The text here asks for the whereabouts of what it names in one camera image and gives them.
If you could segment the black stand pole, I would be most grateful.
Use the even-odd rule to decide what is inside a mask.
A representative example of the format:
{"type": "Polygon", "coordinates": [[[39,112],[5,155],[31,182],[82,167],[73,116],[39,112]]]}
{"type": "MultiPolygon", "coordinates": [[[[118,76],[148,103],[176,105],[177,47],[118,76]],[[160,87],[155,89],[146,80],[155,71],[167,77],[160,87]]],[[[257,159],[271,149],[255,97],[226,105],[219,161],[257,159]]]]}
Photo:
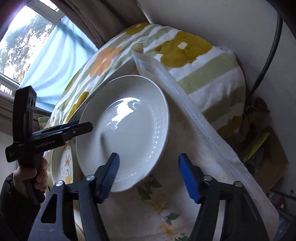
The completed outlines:
{"type": "Polygon", "coordinates": [[[248,92],[248,96],[247,98],[250,99],[253,94],[255,93],[255,91],[258,89],[258,87],[260,86],[260,84],[262,83],[262,80],[264,79],[267,71],[269,70],[269,67],[274,59],[275,53],[278,49],[278,45],[280,42],[280,38],[281,38],[281,33],[282,33],[282,27],[283,27],[283,19],[280,16],[280,14],[277,15],[277,24],[276,24],[276,30],[275,30],[275,34],[274,34],[274,38],[273,38],[273,44],[271,46],[271,49],[269,51],[269,55],[267,57],[267,60],[261,70],[261,72],[259,73],[253,87],[251,88],[251,90],[248,92]]]}

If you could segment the plain white plate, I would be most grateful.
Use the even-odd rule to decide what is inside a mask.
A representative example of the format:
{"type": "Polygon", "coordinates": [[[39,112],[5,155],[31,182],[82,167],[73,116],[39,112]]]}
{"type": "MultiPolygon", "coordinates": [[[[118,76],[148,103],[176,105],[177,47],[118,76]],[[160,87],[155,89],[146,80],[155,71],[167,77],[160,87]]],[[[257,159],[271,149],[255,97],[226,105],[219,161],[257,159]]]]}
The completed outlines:
{"type": "Polygon", "coordinates": [[[88,101],[81,123],[93,130],[76,138],[82,173],[94,174],[112,153],[120,166],[111,192],[132,188],[151,173],[165,148],[170,112],[162,90],[139,75],[126,75],[104,85],[88,101]]]}

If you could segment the blue cloth on window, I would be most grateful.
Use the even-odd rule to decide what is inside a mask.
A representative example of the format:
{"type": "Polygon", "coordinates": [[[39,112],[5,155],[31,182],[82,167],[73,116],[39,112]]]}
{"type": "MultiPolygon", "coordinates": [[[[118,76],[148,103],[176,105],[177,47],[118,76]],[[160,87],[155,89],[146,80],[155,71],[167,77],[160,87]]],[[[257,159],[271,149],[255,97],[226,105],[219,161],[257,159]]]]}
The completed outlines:
{"type": "Polygon", "coordinates": [[[37,93],[36,106],[52,112],[72,77],[97,51],[94,43],[65,16],[50,33],[20,87],[32,86],[37,93]]]}

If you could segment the green striped floral duvet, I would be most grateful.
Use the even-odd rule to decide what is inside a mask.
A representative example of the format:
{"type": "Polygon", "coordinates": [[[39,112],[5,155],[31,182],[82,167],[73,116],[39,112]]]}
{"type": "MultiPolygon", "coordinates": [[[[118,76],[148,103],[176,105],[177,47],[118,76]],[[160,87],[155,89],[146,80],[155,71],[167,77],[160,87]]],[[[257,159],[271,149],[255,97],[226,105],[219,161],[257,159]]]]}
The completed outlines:
{"type": "Polygon", "coordinates": [[[40,128],[69,122],[104,80],[143,50],[175,78],[222,138],[239,132],[245,103],[245,80],[231,52],[172,27],[142,22],[112,38],[72,77],[40,128]]]}

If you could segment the floral white tablecloth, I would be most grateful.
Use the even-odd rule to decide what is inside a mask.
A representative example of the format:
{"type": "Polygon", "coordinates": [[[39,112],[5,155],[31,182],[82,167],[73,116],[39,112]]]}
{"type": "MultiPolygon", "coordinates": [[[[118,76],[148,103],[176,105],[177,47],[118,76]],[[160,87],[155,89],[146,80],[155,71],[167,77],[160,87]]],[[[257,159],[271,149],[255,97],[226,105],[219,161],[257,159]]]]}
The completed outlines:
{"type": "Polygon", "coordinates": [[[278,213],[239,160],[178,85],[156,60],[132,53],[139,76],[154,82],[168,103],[170,125],[165,148],[143,180],[122,192],[111,192],[99,206],[111,240],[187,240],[200,206],[190,197],[178,168],[185,153],[204,174],[219,182],[240,181],[262,217],[269,240],[278,228],[278,213]]]}

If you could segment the window with white frame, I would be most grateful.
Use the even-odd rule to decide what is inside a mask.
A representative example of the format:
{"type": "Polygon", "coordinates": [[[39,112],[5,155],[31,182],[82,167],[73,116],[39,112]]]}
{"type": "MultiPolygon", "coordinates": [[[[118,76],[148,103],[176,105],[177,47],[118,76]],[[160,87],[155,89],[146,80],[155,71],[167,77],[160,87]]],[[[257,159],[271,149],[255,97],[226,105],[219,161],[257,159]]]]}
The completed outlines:
{"type": "Polygon", "coordinates": [[[52,1],[29,1],[1,39],[1,92],[12,96],[65,14],[52,1]]]}

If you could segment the duck pattern deep plate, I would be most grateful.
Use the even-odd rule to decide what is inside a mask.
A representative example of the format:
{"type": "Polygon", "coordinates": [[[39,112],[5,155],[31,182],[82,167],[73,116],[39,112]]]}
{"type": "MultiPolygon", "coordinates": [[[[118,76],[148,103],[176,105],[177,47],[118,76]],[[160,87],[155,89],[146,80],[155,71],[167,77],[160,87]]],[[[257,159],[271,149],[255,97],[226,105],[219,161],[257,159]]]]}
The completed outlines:
{"type": "Polygon", "coordinates": [[[74,147],[73,142],[68,141],[64,146],[53,149],[51,157],[53,183],[62,180],[66,184],[71,184],[80,180],[81,171],[74,147]]]}

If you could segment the brown curtain right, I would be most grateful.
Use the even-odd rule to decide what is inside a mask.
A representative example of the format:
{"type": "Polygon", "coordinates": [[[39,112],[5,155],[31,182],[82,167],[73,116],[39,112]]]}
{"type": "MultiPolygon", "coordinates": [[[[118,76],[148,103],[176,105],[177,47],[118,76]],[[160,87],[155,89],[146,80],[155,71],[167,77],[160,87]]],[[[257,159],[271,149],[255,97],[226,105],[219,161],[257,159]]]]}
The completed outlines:
{"type": "Polygon", "coordinates": [[[59,0],[53,3],[97,48],[127,28],[148,21],[137,1],[59,0]]]}

